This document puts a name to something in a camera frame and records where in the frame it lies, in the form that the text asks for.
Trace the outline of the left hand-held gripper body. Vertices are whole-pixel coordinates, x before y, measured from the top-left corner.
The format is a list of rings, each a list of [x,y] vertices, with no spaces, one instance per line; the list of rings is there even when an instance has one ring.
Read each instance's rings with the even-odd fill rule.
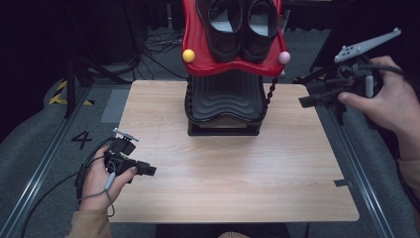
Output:
[[[129,156],[136,149],[132,141],[138,142],[139,139],[127,132],[121,132],[118,128],[114,128],[113,132],[116,137],[112,139],[105,152],[104,165],[109,174],[114,173],[117,177],[136,165],[136,162],[129,159]]]

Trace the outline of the person's right hand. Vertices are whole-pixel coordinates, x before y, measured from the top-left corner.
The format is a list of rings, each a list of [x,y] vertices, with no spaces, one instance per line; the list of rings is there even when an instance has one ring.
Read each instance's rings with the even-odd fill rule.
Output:
[[[420,102],[413,87],[396,72],[382,70],[381,91],[373,98],[342,92],[338,99],[365,113],[397,137],[400,159],[420,160]]]

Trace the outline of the black leather shoe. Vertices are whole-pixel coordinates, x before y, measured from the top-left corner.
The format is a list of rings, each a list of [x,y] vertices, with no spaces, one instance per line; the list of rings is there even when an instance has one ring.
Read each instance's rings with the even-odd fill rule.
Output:
[[[263,62],[278,33],[278,15],[273,0],[245,0],[242,24],[242,59]]]
[[[195,0],[208,48],[214,60],[234,60],[241,48],[244,5],[242,0]]]

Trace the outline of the metal floor rail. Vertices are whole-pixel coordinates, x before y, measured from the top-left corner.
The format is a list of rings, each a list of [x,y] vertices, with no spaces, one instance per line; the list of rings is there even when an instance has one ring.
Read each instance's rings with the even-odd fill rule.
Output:
[[[57,152],[61,147],[63,138],[69,130],[76,114],[82,107],[89,92],[89,88],[81,88],[76,94],[75,102],[72,105],[72,112],[67,118],[63,118],[60,121],[59,127],[55,131],[46,152],[44,153],[41,161],[38,163],[35,171],[31,173],[31,176],[25,184],[24,190],[16,202],[14,209],[0,229],[0,238],[13,238],[21,223],[25,220],[27,213],[31,209],[31,205],[39,192],[39,189],[44,183],[45,177],[57,157]]]
[[[367,206],[367,210],[372,218],[373,224],[378,232],[380,238],[395,238],[393,231],[382,211],[382,207],[377,199],[377,196],[368,180],[360,158],[357,155],[355,147],[353,146],[346,129],[340,124],[336,118],[335,112],[328,109],[328,115],[334,123],[334,127],[338,132],[339,138],[344,145],[346,155],[350,164],[355,181],[359,187],[361,195]]]

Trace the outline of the red and black shoe rack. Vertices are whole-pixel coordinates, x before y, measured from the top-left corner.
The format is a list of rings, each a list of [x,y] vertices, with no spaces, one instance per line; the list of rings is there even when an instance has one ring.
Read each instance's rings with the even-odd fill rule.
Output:
[[[185,32],[182,60],[187,71],[184,109],[190,136],[256,136],[280,74],[290,60],[280,24],[281,0],[273,0],[278,33],[261,63],[213,59],[195,0],[182,0]]]

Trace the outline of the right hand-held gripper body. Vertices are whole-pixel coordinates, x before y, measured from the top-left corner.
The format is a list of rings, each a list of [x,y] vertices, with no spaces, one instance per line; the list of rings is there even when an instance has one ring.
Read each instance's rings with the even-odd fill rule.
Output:
[[[343,91],[360,93],[362,96],[372,98],[379,88],[377,69],[372,66],[365,53],[400,34],[401,30],[394,28],[390,33],[350,46],[342,46],[334,57],[337,77],[326,81],[328,92],[325,96],[325,104],[332,105],[337,100],[338,94]]]

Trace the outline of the person's left hand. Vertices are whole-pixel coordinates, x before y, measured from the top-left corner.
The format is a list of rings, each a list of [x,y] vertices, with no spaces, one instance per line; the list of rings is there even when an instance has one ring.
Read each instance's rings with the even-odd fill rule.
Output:
[[[108,189],[105,185],[110,177],[105,169],[104,154],[107,146],[101,147],[94,155],[83,185],[82,199],[79,203],[80,211],[107,210],[117,199],[126,183],[137,174],[135,167],[127,169],[121,175],[115,177]]]

